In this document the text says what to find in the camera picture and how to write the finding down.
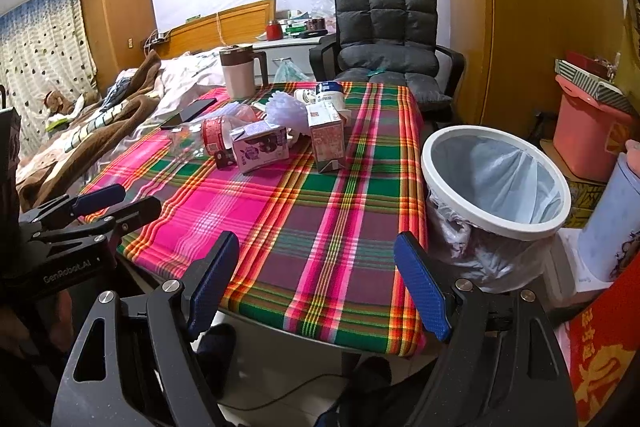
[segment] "chair armrest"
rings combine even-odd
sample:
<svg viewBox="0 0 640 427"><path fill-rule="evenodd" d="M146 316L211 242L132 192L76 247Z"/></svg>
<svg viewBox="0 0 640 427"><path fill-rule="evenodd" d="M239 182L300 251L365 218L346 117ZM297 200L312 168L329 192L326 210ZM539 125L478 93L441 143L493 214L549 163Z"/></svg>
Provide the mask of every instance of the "chair armrest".
<svg viewBox="0 0 640 427"><path fill-rule="evenodd" d="M340 51L340 45L338 44L335 33L325 35L320 39L320 43L316 47L309 50L309 64L316 77L316 82L325 82L328 80L324 68L324 54L329 50L332 50L334 53L335 72L337 73L337 56Z"/></svg>
<svg viewBox="0 0 640 427"><path fill-rule="evenodd" d="M454 93L456 92L456 87L458 87L460 77L462 76L462 72L465 70L465 57L462 53L455 52L454 50L451 50L444 46L436 45L436 50L440 53L444 53L451 59L449 82L447 82L447 87L444 90L444 94L453 97Z"/></svg>

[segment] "red bottle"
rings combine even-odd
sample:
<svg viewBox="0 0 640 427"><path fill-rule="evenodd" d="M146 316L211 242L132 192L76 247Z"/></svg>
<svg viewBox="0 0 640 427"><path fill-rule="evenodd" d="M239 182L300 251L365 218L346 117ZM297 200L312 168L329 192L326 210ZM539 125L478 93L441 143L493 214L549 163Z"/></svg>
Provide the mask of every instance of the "red bottle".
<svg viewBox="0 0 640 427"><path fill-rule="evenodd" d="M279 41L282 38L282 26L280 26L280 23L278 21L269 21L269 24L267 24L267 40Z"/></svg>

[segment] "wooden wardrobe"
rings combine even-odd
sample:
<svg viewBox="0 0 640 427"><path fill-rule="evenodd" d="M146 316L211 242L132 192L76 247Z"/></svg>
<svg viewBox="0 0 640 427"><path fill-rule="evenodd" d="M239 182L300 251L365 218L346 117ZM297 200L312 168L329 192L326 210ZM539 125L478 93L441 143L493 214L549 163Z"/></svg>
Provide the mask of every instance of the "wooden wardrobe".
<svg viewBox="0 0 640 427"><path fill-rule="evenodd" d="M536 111L558 111L555 59L572 50L613 61L623 15L622 0L451 0L450 47L466 58L457 114L526 137Z"/></svg>
<svg viewBox="0 0 640 427"><path fill-rule="evenodd" d="M102 95L120 71L145 59L142 42L156 29L152 0L80 0L89 48Z"/></svg>

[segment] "wooden headboard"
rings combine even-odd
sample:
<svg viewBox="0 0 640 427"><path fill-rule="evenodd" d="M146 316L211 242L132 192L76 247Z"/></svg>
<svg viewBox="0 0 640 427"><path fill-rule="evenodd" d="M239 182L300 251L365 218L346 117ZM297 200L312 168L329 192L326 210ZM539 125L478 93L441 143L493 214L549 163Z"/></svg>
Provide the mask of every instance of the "wooden headboard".
<svg viewBox="0 0 640 427"><path fill-rule="evenodd" d="M223 39L229 45L254 42L258 35L264 33L269 21L275 19L275 12L276 0L243 4L172 29L169 40L154 49L161 58L175 58L184 52L221 46Z"/></svg>

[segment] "blue gripper pad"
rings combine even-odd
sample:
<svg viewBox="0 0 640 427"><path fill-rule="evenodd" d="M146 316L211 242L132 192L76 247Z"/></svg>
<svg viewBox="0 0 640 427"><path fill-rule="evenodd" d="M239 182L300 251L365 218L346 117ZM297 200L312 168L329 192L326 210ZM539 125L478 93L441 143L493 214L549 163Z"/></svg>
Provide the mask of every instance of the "blue gripper pad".
<svg viewBox="0 0 640 427"><path fill-rule="evenodd" d="M109 185L108 187L78 196L71 210L75 216L88 216L112 204L124 201L125 195L126 190L122 185Z"/></svg>
<svg viewBox="0 0 640 427"><path fill-rule="evenodd" d="M440 287L420 259L418 248L422 250L414 236L403 232L396 237L394 243L394 260L404 280L404 285L414 300L424 327L443 342L449 338L451 333L445 298Z"/></svg>
<svg viewBox="0 0 640 427"><path fill-rule="evenodd" d="M194 261L182 277L188 302L187 336L191 341L209 329L240 256L236 234L223 232L204 259Z"/></svg>

